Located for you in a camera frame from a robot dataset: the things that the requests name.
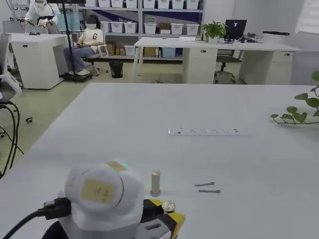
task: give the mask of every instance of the metal cylinder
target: metal cylinder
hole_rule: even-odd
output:
[[[160,195],[160,171],[152,171],[151,195],[158,197]]]

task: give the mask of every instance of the desk drawer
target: desk drawer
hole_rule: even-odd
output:
[[[272,62],[292,63],[293,56],[294,56],[293,52],[276,51],[274,52]]]
[[[37,45],[34,43],[12,43],[13,51],[37,53]]]
[[[189,58],[190,58],[190,60],[192,60],[192,59],[210,60],[210,59],[216,57],[215,56],[216,52],[217,52],[217,50],[215,50],[215,49],[201,49],[201,48],[190,49],[189,50]]]

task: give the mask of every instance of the label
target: label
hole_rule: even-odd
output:
[[[115,171],[119,172],[123,172],[126,171],[126,167],[124,167],[123,164],[117,162],[117,161],[107,161],[106,164],[113,168]]]
[[[86,179],[82,187],[81,199],[110,205],[114,199],[115,187],[103,181]]]

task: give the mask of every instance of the power strip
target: power strip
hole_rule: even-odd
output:
[[[169,129],[169,136],[249,136],[238,129],[177,128]]]

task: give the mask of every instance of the white table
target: white table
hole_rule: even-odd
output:
[[[11,45],[24,88],[51,89],[68,72],[63,49],[66,35],[12,33]]]
[[[135,43],[136,53],[132,78],[137,75],[138,61],[143,63],[144,47],[184,48],[183,78],[185,83],[212,84],[218,50],[244,51],[239,77],[247,84],[265,84],[274,52],[296,52],[300,49],[270,43],[209,44],[202,41],[182,41],[179,38],[142,37]]]
[[[90,84],[0,180],[1,236],[56,197],[70,168],[122,158],[143,178],[161,170],[162,200],[186,215],[180,239],[318,235],[319,126],[276,125],[300,86]],[[233,128],[247,137],[168,136],[177,127]],[[215,182],[201,194],[196,183]],[[12,239],[39,239],[35,219]]]

